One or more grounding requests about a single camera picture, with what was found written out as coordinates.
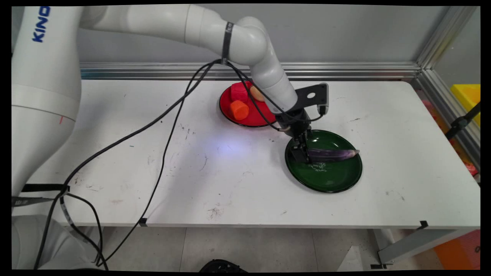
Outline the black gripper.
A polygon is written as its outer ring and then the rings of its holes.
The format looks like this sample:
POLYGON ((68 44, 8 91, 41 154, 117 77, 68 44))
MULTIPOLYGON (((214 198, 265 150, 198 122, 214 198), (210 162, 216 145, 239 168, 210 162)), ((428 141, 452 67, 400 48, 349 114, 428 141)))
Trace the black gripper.
POLYGON ((280 126, 280 132, 292 139, 290 153, 297 163, 312 164, 309 154, 309 145, 313 138, 310 118, 305 109, 298 109, 286 113, 275 114, 280 126))

